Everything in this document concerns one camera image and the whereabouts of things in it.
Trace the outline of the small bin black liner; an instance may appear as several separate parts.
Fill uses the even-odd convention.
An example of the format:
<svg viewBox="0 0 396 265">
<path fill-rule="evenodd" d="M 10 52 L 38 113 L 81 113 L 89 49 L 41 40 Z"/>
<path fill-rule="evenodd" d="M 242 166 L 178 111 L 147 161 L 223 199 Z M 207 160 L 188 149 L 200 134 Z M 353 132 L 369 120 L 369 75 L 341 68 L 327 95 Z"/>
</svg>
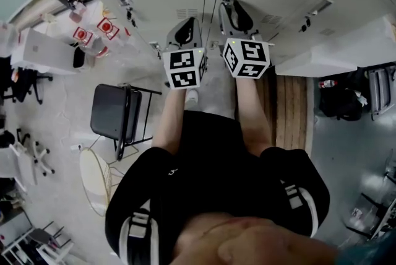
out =
<svg viewBox="0 0 396 265">
<path fill-rule="evenodd" d="M 74 48 L 73 67 L 79 71 L 88 70 L 94 67 L 95 57 L 87 54 L 79 46 Z"/>
</svg>

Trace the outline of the small black-headed key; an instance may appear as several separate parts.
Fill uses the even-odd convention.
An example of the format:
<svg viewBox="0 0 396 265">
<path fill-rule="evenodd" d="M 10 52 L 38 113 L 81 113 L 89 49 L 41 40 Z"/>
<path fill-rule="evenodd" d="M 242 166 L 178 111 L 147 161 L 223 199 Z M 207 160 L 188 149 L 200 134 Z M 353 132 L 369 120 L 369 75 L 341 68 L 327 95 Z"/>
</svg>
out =
<svg viewBox="0 0 396 265">
<path fill-rule="evenodd" d="M 133 8 L 128 7 L 126 9 L 126 18 L 132 24 L 133 27 L 135 27 L 135 28 L 137 27 L 136 20 L 135 20 L 134 14 L 133 14 Z"/>
</svg>

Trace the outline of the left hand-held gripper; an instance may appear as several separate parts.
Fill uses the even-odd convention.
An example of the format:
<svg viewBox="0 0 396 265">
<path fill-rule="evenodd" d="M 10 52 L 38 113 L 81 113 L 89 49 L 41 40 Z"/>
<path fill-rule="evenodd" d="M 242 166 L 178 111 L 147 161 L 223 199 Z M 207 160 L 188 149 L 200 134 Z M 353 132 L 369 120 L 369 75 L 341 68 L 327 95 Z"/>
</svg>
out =
<svg viewBox="0 0 396 265">
<path fill-rule="evenodd" d="M 199 21 L 190 17 L 168 33 L 166 42 L 182 49 L 163 53 L 163 62 L 170 88 L 194 89 L 201 85 L 207 70 L 206 49 L 202 46 Z"/>
</svg>

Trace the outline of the black office chair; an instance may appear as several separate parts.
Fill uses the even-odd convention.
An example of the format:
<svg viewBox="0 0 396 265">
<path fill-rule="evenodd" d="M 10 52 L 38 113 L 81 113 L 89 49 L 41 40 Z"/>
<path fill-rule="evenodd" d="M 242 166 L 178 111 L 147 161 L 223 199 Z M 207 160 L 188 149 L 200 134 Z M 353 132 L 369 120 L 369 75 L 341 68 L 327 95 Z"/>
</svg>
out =
<svg viewBox="0 0 396 265">
<path fill-rule="evenodd" d="M 39 97 L 37 83 L 39 80 L 53 81 L 53 76 L 41 74 L 36 70 L 24 69 L 11 66 L 11 57 L 0 58 L 0 105 L 5 100 L 11 99 L 22 103 L 27 95 L 31 95 L 33 87 L 37 102 L 42 105 L 43 100 Z"/>
</svg>

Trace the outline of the person's black shirt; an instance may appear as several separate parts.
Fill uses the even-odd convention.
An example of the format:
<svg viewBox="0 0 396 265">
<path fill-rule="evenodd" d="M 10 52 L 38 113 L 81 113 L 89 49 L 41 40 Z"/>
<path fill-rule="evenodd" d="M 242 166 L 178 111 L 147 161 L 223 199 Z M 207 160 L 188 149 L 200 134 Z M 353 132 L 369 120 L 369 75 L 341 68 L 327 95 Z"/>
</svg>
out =
<svg viewBox="0 0 396 265">
<path fill-rule="evenodd" d="M 233 119 L 185 111 L 177 153 L 144 151 L 107 208 L 105 235 L 125 265 L 169 265 L 187 221 L 206 213 L 259 217 L 311 236 L 330 194 L 308 154 L 244 145 Z"/>
</svg>

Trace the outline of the black backpack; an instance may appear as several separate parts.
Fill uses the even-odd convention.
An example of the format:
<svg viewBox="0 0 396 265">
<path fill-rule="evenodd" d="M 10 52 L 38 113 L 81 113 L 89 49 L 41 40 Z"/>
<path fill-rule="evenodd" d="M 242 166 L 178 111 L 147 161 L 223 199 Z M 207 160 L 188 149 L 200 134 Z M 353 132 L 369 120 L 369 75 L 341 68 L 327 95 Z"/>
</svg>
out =
<svg viewBox="0 0 396 265">
<path fill-rule="evenodd" d="M 353 87 L 340 85 L 320 89 L 320 111 L 328 118 L 336 118 L 337 120 L 343 119 L 345 121 L 358 121 L 361 119 L 364 111 L 368 109 L 369 101 L 367 105 L 362 106 L 356 97 L 355 91 L 359 90 Z"/>
</svg>

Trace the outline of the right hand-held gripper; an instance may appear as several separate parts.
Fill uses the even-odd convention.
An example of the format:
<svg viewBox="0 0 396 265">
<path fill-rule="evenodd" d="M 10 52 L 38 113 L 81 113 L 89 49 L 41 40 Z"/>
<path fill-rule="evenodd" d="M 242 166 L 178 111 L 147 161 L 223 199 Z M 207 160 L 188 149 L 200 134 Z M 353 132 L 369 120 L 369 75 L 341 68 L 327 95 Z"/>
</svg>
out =
<svg viewBox="0 0 396 265">
<path fill-rule="evenodd" d="M 219 23 L 222 35 L 228 38 L 223 59 L 232 77 L 259 79 L 270 66 L 269 44 L 263 41 L 243 40 L 239 37 L 254 33 L 254 21 L 239 1 L 233 2 L 234 26 L 227 12 L 227 4 L 219 5 Z"/>
</svg>

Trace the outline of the black metal stool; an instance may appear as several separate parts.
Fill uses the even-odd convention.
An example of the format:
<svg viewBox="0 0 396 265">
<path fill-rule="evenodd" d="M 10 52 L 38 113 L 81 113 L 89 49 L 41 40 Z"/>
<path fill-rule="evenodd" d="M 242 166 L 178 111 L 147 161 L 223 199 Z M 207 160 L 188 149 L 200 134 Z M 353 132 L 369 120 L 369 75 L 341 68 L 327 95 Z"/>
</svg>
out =
<svg viewBox="0 0 396 265">
<path fill-rule="evenodd" d="M 69 235 L 66 235 L 64 226 L 59 226 L 54 221 L 42 228 L 34 228 L 29 237 L 39 243 L 43 251 L 59 260 L 64 259 L 74 246 Z"/>
</svg>

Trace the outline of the person's white shoe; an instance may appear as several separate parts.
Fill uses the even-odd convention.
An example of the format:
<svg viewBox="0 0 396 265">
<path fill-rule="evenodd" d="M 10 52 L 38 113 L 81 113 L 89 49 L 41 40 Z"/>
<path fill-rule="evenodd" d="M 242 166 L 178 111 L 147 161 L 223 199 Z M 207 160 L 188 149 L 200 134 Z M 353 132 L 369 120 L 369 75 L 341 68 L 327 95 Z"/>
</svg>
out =
<svg viewBox="0 0 396 265">
<path fill-rule="evenodd" d="M 199 111 L 199 94 L 195 89 L 188 89 L 185 97 L 185 110 Z"/>
</svg>

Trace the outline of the person's left forearm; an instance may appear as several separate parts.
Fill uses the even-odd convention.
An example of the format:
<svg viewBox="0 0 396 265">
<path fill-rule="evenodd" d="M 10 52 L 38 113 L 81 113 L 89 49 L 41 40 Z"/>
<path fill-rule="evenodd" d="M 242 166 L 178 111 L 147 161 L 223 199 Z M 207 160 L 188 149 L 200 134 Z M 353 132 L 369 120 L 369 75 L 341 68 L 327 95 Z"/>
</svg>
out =
<svg viewBox="0 0 396 265">
<path fill-rule="evenodd" d="M 176 154 L 179 149 L 183 128 L 186 89 L 170 90 L 153 135 L 152 147 L 158 147 Z"/>
</svg>

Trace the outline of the white boxy appliance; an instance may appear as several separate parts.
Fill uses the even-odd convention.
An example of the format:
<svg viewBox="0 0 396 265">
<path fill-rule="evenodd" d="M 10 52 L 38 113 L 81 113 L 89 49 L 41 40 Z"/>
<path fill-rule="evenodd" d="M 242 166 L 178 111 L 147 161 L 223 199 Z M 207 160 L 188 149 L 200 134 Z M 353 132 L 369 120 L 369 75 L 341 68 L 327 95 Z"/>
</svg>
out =
<svg viewBox="0 0 396 265">
<path fill-rule="evenodd" d="M 392 62 L 396 62 L 396 14 L 387 14 L 277 64 L 275 73 L 319 78 Z"/>
</svg>

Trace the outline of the white office chair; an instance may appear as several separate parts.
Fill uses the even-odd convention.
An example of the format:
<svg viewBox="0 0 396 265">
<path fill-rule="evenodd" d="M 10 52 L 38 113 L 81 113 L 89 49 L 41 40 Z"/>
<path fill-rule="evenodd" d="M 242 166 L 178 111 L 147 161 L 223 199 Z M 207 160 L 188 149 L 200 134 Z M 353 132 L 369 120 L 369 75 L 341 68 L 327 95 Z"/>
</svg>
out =
<svg viewBox="0 0 396 265">
<path fill-rule="evenodd" d="M 0 129 L 0 178 L 12 178 L 23 191 L 38 184 L 37 174 L 52 175 L 55 169 L 50 167 L 45 157 L 50 150 L 43 147 L 29 133 L 16 134 Z"/>
</svg>

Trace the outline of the white cardboard box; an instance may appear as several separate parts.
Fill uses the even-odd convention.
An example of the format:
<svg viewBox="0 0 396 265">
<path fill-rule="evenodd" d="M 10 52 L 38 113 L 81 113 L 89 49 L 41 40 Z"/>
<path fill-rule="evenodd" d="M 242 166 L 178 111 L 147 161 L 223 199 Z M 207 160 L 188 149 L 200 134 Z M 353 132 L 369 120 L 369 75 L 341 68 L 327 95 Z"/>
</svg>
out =
<svg viewBox="0 0 396 265">
<path fill-rule="evenodd" d="M 11 66 L 42 74 L 73 75 L 74 47 L 32 28 L 21 31 L 12 48 Z"/>
</svg>

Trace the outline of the black folding chair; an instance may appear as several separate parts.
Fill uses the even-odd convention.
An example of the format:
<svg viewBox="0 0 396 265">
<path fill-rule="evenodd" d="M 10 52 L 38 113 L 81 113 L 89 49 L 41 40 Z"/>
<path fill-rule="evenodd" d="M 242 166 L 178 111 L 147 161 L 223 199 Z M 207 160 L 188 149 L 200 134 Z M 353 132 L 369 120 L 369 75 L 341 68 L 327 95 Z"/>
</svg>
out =
<svg viewBox="0 0 396 265">
<path fill-rule="evenodd" d="M 95 88 L 90 127 L 113 141 L 115 160 L 123 159 L 125 148 L 152 140 L 145 133 L 154 95 L 162 93 L 127 83 Z"/>
</svg>

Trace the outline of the person's right forearm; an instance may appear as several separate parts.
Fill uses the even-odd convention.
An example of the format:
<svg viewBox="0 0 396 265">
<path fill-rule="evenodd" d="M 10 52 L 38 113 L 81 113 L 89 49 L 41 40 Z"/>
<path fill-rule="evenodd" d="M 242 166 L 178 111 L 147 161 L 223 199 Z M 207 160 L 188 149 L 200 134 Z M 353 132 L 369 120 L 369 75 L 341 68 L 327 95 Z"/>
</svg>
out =
<svg viewBox="0 0 396 265">
<path fill-rule="evenodd" d="M 236 78 L 238 116 L 244 145 L 249 153 L 259 157 L 272 147 L 272 133 L 261 105 L 254 79 Z"/>
</svg>

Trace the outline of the grey metal case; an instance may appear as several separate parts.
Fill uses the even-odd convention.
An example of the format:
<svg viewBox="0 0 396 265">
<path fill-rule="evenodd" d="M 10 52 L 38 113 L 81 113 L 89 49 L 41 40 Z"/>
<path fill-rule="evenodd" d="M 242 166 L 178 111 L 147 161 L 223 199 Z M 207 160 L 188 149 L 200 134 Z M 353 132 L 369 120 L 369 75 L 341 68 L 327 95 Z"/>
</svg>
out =
<svg viewBox="0 0 396 265">
<path fill-rule="evenodd" d="M 368 71 L 371 119 L 375 121 L 396 104 L 396 65 Z"/>
</svg>

